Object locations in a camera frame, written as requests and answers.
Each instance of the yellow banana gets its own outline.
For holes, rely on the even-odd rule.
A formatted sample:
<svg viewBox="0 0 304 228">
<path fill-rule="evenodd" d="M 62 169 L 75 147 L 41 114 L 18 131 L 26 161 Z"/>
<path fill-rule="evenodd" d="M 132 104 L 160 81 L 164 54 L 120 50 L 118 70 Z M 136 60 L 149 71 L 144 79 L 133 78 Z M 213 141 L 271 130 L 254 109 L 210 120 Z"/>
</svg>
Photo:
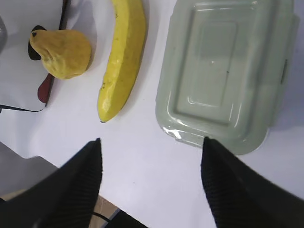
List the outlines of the yellow banana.
<svg viewBox="0 0 304 228">
<path fill-rule="evenodd" d="M 141 0 L 112 0 L 115 32 L 107 71 L 98 97 L 102 122 L 115 117 L 125 105 L 137 78 L 146 36 Z"/>
</svg>

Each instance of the black object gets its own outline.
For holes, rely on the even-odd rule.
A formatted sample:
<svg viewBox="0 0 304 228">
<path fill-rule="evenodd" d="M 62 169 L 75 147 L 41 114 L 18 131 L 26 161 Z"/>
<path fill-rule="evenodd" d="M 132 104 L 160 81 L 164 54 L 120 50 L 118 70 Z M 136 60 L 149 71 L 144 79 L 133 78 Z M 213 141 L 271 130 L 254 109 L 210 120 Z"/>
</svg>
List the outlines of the black object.
<svg viewBox="0 0 304 228">
<path fill-rule="evenodd" d="M 115 215 L 105 228 L 147 228 L 122 210 Z"/>
<path fill-rule="evenodd" d="M 0 198 L 0 204 L 4 203 L 5 200 L 3 200 L 2 198 Z"/>
<path fill-rule="evenodd" d="M 100 139 L 23 194 L 0 204 L 1 228 L 87 228 L 102 178 Z"/>
<path fill-rule="evenodd" d="M 36 31 L 36 30 L 46 30 L 44 27 L 42 27 L 41 25 L 36 25 L 33 29 L 32 29 L 32 32 L 33 31 Z M 34 48 L 31 46 L 31 44 L 28 42 L 28 56 L 31 60 L 41 60 L 41 56 L 38 54 L 37 51 L 34 50 Z"/>
<path fill-rule="evenodd" d="M 304 227 L 304 201 L 255 173 L 216 140 L 205 139 L 201 177 L 218 228 Z"/>
</svg>

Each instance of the toy pear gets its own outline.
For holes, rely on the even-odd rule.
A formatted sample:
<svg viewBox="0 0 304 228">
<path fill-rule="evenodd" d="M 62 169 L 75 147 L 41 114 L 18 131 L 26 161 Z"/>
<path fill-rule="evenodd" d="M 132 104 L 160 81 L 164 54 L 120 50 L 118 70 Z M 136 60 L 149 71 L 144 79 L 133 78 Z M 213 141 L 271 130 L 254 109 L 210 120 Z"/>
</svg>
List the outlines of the toy pear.
<svg viewBox="0 0 304 228">
<path fill-rule="evenodd" d="M 83 74 L 90 63 L 90 41 L 76 30 L 35 30 L 29 42 L 41 56 L 44 68 L 59 79 Z"/>
</svg>

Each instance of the gray object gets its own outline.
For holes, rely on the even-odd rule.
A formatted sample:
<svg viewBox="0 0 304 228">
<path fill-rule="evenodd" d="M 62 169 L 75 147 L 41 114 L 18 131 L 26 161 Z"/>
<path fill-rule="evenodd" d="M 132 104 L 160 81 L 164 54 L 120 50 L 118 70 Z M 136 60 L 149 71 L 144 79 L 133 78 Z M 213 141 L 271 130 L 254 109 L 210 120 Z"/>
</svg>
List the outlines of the gray object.
<svg viewBox="0 0 304 228">
<path fill-rule="evenodd" d="M 299 18 L 293 0 L 178 0 L 156 116 L 176 140 L 257 149 L 276 119 Z"/>
<path fill-rule="evenodd" d="M 8 33 L 6 30 L 5 24 L 2 20 L 2 18 L 0 17 L 0 53 L 3 50 L 7 39 L 8 39 Z"/>
</svg>

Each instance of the pale green lid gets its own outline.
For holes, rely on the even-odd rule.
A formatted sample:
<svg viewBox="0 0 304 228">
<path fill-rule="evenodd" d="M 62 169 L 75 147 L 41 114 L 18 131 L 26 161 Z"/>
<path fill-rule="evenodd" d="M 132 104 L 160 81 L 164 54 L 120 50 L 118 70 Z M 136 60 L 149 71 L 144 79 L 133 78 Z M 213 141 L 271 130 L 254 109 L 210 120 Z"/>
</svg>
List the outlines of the pale green lid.
<svg viewBox="0 0 304 228">
<path fill-rule="evenodd" d="M 257 149 L 275 119 L 299 18 L 293 0 L 178 0 L 156 116 L 178 141 Z"/>
</svg>

